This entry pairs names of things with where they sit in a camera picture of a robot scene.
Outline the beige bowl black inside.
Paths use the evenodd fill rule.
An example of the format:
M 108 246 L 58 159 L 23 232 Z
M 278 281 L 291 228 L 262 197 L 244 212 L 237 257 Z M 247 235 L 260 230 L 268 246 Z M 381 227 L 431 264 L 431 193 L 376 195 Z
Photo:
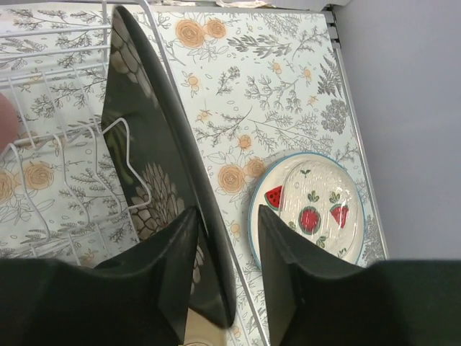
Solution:
M 186 346 L 226 346 L 225 330 L 189 309 L 184 335 Z

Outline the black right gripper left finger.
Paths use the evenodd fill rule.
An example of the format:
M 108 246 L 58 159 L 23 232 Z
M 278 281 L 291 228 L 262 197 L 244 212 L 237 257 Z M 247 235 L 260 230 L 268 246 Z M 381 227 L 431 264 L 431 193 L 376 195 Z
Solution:
M 180 345 L 198 212 L 95 268 L 56 259 L 1 261 L 3 345 Z

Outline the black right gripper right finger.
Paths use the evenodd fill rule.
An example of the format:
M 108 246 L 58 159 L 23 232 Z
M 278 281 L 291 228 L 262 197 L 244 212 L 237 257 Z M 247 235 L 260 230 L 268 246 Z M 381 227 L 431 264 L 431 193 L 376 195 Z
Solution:
M 389 260 L 363 268 L 258 212 L 272 345 L 458 345 L 460 262 Z

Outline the black floral square plate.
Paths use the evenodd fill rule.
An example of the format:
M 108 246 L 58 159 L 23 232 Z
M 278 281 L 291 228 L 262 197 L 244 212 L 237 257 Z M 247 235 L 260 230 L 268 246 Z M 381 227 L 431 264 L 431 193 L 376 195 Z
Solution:
M 138 238 L 199 211 L 190 308 L 219 327 L 236 316 L 226 229 L 177 91 L 130 11 L 112 10 L 101 126 Z

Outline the pink plastic cup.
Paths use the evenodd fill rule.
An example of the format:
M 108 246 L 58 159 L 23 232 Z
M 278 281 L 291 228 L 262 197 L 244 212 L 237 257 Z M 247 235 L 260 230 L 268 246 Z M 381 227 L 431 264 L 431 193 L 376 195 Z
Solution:
M 19 121 L 13 104 L 0 94 L 0 150 L 17 139 Z

